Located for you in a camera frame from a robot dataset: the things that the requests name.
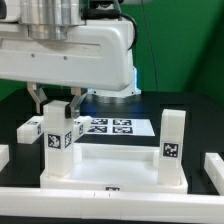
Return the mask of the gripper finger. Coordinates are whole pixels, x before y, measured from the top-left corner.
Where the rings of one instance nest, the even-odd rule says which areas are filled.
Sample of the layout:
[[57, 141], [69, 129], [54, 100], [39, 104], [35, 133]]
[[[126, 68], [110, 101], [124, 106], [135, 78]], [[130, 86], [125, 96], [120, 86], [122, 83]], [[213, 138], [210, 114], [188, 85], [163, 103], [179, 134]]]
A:
[[73, 95], [72, 101], [65, 107], [65, 118], [76, 119], [80, 116], [80, 105], [87, 94], [86, 88], [72, 87], [71, 94]]
[[36, 104], [36, 112], [41, 113], [41, 104], [47, 100], [43, 86], [39, 83], [28, 82], [27, 90]]

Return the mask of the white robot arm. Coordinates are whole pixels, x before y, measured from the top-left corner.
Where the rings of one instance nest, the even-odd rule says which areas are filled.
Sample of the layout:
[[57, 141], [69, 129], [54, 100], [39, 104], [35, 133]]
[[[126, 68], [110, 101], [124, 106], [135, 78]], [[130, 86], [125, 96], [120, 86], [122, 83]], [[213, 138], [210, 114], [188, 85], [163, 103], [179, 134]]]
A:
[[37, 112], [45, 84], [69, 87], [68, 118], [79, 116], [88, 93], [129, 101], [140, 93], [132, 57], [138, 31], [122, 1], [0, 0], [0, 79], [25, 82]]

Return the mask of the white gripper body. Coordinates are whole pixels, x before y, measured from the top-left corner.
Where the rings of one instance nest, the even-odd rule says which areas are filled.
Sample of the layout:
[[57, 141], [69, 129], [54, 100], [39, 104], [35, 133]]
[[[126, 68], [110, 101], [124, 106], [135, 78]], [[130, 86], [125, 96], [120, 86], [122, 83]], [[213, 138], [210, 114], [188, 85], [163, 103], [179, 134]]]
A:
[[64, 41], [35, 40], [27, 27], [0, 24], [0, 79], [121, 91], [133, 80], [133, 25], [93, 20]]

